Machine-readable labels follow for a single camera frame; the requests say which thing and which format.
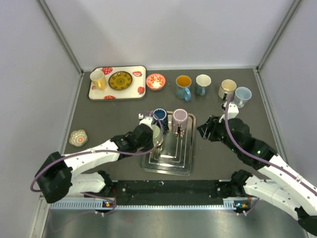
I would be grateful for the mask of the light green mug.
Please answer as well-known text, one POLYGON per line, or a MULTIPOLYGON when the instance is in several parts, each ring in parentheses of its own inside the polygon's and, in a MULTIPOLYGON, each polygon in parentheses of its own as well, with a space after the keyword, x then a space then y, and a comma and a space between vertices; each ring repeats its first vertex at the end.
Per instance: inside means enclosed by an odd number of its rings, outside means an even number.
POLYGON ((152 125, 152 130, 153 130, 153 145, 159 147, 163 143, 163 132, 161 128, 157 125, 152 125))

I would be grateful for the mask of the purple mug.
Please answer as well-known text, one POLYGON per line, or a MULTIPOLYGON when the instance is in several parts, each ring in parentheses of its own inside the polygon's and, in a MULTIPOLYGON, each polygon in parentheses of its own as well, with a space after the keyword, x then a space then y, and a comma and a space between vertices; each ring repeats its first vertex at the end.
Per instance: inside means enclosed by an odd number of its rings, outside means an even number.
POLYGON ((176 109, 172 113, 172 132, 176 135, 183 136, 188 125, 188 113, 184 109, 176 109))

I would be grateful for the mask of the dark blue mug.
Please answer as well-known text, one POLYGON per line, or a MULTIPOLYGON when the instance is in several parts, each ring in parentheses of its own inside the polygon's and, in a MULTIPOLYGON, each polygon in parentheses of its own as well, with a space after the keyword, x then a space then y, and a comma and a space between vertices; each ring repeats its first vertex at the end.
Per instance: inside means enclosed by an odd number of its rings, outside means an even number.
POLYGON ((155 125, 160 127, 159 121, 161 122, 162 125, 162 130, 163 134, 166 134, 169 132, 169 127, 168 127, 168 113, 165 109, 158 108, 153 110, 153 114, 156 115, 158 119, 155 119, 155 125))

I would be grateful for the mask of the teal mug white inside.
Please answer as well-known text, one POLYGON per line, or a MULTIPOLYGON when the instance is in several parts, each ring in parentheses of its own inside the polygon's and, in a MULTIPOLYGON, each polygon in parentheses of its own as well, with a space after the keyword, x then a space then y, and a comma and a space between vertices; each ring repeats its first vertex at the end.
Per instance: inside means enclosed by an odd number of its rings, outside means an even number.
POLYGON ((195 93, 198 96, 205 96, 209 86, 211 85, 211 78, 206 74, 200 74, 196 77, 195 93))

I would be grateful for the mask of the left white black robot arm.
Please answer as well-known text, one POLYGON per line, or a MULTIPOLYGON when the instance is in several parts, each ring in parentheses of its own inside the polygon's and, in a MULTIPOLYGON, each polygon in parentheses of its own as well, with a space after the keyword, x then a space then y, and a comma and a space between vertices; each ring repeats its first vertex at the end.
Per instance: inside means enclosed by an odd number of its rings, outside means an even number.
POLYGON ((67 155, 53 152, 37 171, 30 189, 42 193, 47 203, 77 193, 108 196, 112 184, 107 173, 89 174, 87 171, 102 164, 151 153, 157 147, 153 135, 154 125, 142 120, 133 131, 114 136, 96 147, 67 155))

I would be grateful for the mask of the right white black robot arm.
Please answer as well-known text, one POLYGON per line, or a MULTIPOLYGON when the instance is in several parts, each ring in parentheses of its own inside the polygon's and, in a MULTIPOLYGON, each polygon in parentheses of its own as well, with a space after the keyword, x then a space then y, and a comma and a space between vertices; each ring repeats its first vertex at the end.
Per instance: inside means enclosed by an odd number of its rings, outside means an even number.
POLYGON ((223 143, 244 164, 280 186, 249 176, 232 182, 235 195, 246 193, 261 198, 291 215, 308 233, 317 234, 316 186, 292 169, 267 143, 252 137, 250 128, 241 119, 220 120, 211 116, 197 130, 203 139, 223 143))

